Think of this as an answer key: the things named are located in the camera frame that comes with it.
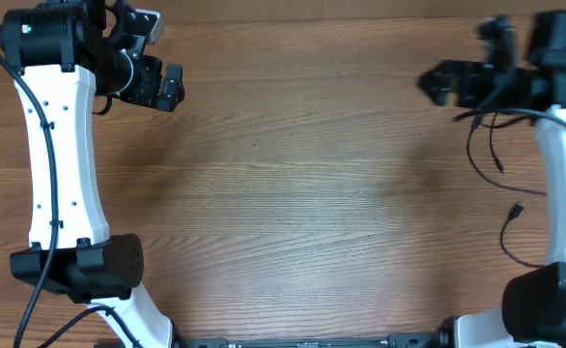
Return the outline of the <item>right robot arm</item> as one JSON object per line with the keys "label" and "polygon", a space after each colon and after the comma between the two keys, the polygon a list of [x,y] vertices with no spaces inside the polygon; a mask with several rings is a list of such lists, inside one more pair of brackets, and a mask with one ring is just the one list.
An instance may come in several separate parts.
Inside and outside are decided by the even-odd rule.
{"label": "right robot arm", "polygon": [[499,15],[478,28],[483,62],[444,60],[422,74],[418,86],[437,105],[456,94],[474,128],[486,116],[508,125],[529,121],[546,166],[549,238],[545,261],[528,264],[506,285],[499,307],[443,323],[423,347],[566,347],[566,11],[534,17],[519,66],[515,32]]}

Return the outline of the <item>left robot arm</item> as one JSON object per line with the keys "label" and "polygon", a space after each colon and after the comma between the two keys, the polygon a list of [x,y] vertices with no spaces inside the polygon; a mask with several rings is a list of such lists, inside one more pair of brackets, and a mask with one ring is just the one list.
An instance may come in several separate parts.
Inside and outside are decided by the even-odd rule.
{"label": "left robot arm", "polygon": [[92,118],[98,97],[171,112],[183,69],[145,48],[164,28],[124,1],[47,1],[8,11],[3,65],[14,77],[29,142],[33,212],[13,276],[98,313],[124,347],[179,347],[182,339],[143,284],[134,234],[109,231],[99,199]]}

